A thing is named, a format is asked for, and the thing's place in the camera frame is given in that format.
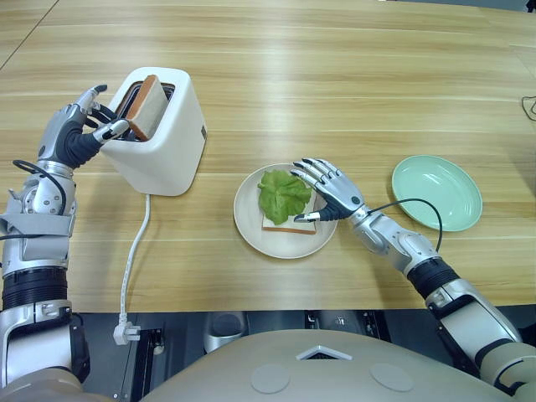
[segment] bread slice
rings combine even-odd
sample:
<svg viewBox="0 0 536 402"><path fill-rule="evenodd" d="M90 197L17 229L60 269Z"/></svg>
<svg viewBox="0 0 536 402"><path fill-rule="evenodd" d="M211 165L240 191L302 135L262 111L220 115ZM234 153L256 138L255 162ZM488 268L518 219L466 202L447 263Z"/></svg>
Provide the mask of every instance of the bread slice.
<svg viewBox="0 0 536 402"><path fill-rule="evenodd" d="M315 200L317 199L317 193L312 192L309 202L303 209L303 213L307 214L312 212L315 207ZM282 224L274 224L271 220L266 218L265 215L262 215L262 229L271 230L275 232L292 232L292 233L301 233L304 235L314 235L317 232L314 222L299 223L294 222L295 215L289 216L286 222Z"/></svg>
<svg viewBox="0 0 536 402"><path fill-rule="evenodd" d="M131 129L140 140L148 141L154 136L167 106L168 98L158 77L148 75L126 113Z"/></svg>

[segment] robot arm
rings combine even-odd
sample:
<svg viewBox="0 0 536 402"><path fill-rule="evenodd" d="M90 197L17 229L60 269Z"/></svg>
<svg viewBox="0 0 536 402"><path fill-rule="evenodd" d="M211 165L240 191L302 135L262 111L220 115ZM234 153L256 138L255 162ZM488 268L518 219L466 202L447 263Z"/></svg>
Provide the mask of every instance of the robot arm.
<svg viewBox="0 0 536 402"><path fill-rule="evenodd" d="M89 373L81 325L71 324L66 271L75 222L73 170L121 135L128 122L95 102L98 85L54 113L39 145L36 165L14 164L30 173L23 189L9 191L0 215L3 245L3 311L0 313L2 388L25 374L63 367L79 379ZM90 120L93 116L102 125ZM82 134L84 124L96 128Z"/></svg>
<svg viewBox="0 0 536 402"><path fill-rule="evenodd" d="M305 158L292 174L313 186L327 201L296 221L349 218L367 249L385 256L408 278L439 321L440 334L479 369L481 378L508 394L536 389L536 349L521 343L512 323L471 283L461 279L422 234L364 204L361 192L331 163Z"/></svg>

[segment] wood grain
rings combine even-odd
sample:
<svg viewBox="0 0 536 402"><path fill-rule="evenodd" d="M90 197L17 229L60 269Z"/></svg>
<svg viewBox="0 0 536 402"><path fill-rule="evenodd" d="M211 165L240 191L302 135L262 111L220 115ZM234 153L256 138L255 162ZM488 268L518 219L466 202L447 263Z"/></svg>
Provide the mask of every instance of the wood grain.
<svg viewBox="0 0 536 402"><path fill-rule="evenodd" d="M85 88L107 82L106 103L137 67L180 68L209 140L190 190L152 198L130 311L422 307L346 222L315 255L287 261L250 248L232 215L242 180L269 163L325 157L378 206L393 200L396 163L421 153L462 166L484 200L476 226L445 235L446 261L496 304L534 303L536 126L519 104L536 93L532 22L376 1L60 2L0 71L0 183L21 186L11 160L34 160L53 111ZM75 181L70 299L114 312L143 197L101 155Z"/></svg>
<svg viewBox="0 0 536 402"><path fill-rule="evenodd" d="M54 0L2 0L0 2L0 66L23 42Z"/></svg>

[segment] lettuce leaf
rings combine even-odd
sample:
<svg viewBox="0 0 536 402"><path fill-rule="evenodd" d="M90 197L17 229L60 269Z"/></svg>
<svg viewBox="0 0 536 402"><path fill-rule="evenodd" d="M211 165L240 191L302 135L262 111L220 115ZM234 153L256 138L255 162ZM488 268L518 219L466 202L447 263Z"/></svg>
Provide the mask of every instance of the lettuce leaf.
<svg viewBox="0 0 536 402"><path fill-rule="evenodd" d="M285 170L265 172L257 187L260 208L274 224L282 224L290 215L301 214L312 192L300 178Z"/></svg>

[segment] green plate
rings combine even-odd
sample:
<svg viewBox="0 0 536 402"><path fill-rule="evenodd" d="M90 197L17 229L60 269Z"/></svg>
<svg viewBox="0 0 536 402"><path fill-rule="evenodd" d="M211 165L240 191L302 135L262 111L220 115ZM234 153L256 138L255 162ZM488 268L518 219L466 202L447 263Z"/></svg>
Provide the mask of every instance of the green plate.
<svg viewBox="0 0 536 402"><path fill-rule="evenodd" d="M394 169L392 184L397 200L422 198L431 202L441 215L443 230L468 229L482 215L482 196L473 179L441 157L408 157ZM436 213L428 205L408 202L400 207L424 226L439 229Z"/></svg>

